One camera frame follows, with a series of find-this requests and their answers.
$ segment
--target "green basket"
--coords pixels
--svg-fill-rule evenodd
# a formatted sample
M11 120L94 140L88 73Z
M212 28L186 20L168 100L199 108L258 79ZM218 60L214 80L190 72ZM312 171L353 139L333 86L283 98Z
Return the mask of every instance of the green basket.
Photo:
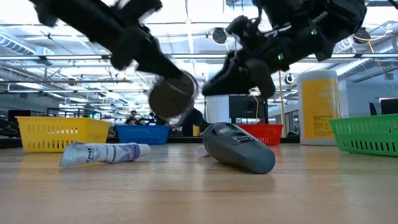
M398 156L398 114L329 120L343 152Z

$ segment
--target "table surface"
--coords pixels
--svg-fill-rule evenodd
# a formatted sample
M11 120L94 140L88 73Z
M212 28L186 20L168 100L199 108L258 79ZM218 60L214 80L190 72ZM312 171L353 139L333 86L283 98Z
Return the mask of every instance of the table surface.
M255 175L198 147L69 169L61 154L0 150L0 223L397 223L398 158L282 144L274 170Z

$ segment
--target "yellow basket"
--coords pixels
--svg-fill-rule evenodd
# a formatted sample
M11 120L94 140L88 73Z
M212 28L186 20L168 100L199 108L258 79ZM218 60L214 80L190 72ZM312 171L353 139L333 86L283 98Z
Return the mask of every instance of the yellow basket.
M25 152L63 152L71 142L105 143L109 123L91 118L17 117Z

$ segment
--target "ceiling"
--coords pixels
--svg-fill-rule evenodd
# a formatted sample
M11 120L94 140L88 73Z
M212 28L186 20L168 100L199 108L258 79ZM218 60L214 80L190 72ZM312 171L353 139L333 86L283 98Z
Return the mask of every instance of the ceiling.
M103 2L112 4L114 1L103 0ZM229 37L224 45L214 43L209 38L211 30L215 27L226 27L241 14L248 17L257 16L257 9L247 5L246 1L235 1L236 4L232 4L232 0L163 0L162 2L164 8L149 16L145 23L152 34L159 38L162 51L172 55L178 67L193 74L200 84L221 68L227 51L240 48L232 37ZM394 52L395 49L391 49L396 43L394 37L398 31L396 25L398 11L394 7L386 7L389 6L386 3L387 1L369 1L370 6L364 26L371 33L373 40L371 44L375 52L398 53ZM0 36L5 35L29 49L34 49L37 55L46 53L70 56L67 60L53 60L51 65L21 58L3 60L1 56L21 56L21 54L0 46L0 67L3 67L0 78L3 81L20 80L27 83L40 78L51 81L38 86L13 85L13 90L42 88L50 96L66 103L64 106L83 106L92 103L106 108L104 113L115 114L114 111L127 112L136 109L141 114L147 114L150 111L146 92L154 82L154 75L137 72L134 65L124 72L117 72L107 60L87 60L87 58L83 60L81 57L75 60L72 56L104 55L109 52L98 44L90 43L84 35L62 21L53 29L41 25L33 5L28 0L0 0L0 6ZM269 30L271 26L266 16L263 17L265 19L261 29ZM352 37L340 42L335 48L336 54L363 52L372 53L368 44L354 44ZM374 59L354 58L352 60L334 58L316 63L313 58L307 58L291 65L290 70L282 72L281 75L283 78L288 73L297 76L308 70L330 68L338 71L341 79L358 81L364 79L363 77L379 76L383 73L381 67L388 67L389 72L393 72L396 67L395 58L380 59L379 63L375 63ZM279 73L273 74L272 77L279 86ZM71 79L79 83L69 85L59 82ZM282 89L284 93L288 93L286 94L288 99L294 97L292 94L294 91L289 92L294 88L294 85L283 83ZM204 102L204 97L199 96L196 101L199 110L205 110Z

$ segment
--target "red basket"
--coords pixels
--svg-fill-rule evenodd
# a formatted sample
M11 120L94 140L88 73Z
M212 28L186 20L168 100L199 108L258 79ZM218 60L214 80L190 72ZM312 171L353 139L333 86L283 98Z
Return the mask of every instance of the red basket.
M241 124L243 130L262 141L267 146L277 146L280 143L283 124Z

